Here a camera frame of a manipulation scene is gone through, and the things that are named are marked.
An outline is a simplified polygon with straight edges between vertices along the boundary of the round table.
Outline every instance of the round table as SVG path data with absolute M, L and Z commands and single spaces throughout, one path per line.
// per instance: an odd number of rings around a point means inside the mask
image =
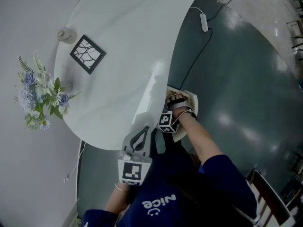
M 163 110 L 170 61 L 183 19 L 194 0 L 80 0 L 66 27 L 74 44 L 59 43 L 54 76 L 72 83 L 64 120 L 88 144 L 121 149 L 124 137 Z M 71 56 L 86 35 L 107 55 L 89 75 Z

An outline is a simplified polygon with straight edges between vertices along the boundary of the navy blue shirt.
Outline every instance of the navy blue shirt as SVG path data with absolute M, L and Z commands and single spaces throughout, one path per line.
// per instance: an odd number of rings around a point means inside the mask
M 118 216 L 88 210 L 83 227 L 252 226 L 258 203 L 246 179 L 225 155 L 208 159 L 199 173 L 189 157 L 158 155 L 130 208 Z

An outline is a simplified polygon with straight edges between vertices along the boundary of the framed artwork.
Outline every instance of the framed artwork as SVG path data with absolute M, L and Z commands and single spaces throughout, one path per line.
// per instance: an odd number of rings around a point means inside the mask
M 84 35 L 70 55 L 88 74 L 91 74 L 104 58 L 106 52 Z

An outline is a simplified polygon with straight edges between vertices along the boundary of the blue flower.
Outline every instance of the blue flower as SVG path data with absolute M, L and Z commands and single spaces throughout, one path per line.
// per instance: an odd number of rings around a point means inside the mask
M 23 83 L 24 83 L 26 86 L 30 86 L 30 85 L 34 84 L 34 83 L 35 83 L 35 77 L 34 77 L 33 73 L 27 72 L 27 73 L 24 75 Z
M 67 104 L 68 104 L 68 100 L 69 100 L 68 97 L 67 97 L 65 94 L 63 94 L 63 95 L 61 96 L 60 100 L 59 100 L 59 105 L 60 105 L 61 107 L 67 105 Z

